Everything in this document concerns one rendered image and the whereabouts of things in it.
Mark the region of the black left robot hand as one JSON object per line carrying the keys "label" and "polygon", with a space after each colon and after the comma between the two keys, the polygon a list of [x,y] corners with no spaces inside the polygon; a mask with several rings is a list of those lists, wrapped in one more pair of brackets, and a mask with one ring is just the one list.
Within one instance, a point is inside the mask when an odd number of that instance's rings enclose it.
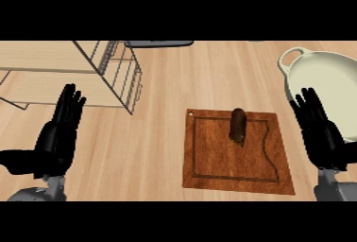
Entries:
{"label": "black left robot hand", "polygon": [[65,175],[74,159],[77,129],[86,101],[87,98],[75,90],[75,84],[67,84],[52,120],[39,134],[36,148],[0,150],[0,165],[12,175],[33,174],[36,179]]}

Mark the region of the brown wooden cutting board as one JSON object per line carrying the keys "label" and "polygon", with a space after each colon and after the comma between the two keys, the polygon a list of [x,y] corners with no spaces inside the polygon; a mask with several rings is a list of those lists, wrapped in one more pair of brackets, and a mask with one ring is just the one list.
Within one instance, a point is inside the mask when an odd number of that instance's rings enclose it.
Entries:
{"label": "brown wooden cutting board", "polygon": [[229,138],[229,111],[188,110],[183,186],[278,195],[294,194],[294,182],[273,112],[248,112],[245,141]]}

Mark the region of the dark grey flat object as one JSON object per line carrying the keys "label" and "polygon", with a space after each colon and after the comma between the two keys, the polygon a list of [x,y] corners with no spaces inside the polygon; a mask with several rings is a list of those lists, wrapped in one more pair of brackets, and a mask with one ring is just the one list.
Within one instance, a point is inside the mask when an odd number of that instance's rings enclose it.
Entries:
{"label": "dark grey flat object", "polygon": [[133,48],[162,48],[191,46],[193,41],[126,41],[126,46]]}

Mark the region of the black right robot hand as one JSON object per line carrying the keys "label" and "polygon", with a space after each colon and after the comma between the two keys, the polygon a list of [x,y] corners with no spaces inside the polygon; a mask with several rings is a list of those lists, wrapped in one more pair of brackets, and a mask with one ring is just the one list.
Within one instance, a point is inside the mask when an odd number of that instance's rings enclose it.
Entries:
{"label": "black right robot hand", "polygon": [[319,169],[347,171],[347,165],[357,164],[357,142],[344,141],[313,88],[301,89],[301,95],[291,100],[291,106],[310,162]]}

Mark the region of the cream white pot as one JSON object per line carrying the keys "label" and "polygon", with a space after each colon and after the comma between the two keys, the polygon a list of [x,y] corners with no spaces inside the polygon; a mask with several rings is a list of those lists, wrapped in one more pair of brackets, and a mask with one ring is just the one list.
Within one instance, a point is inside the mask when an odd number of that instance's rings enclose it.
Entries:
{"label": "cream white pot", "polygon": [[344,141],[357,142],[357,60],[297,46],[281,55],[278,67],[285,76],[288,100],[295,99],[303,88],[313,88]]}

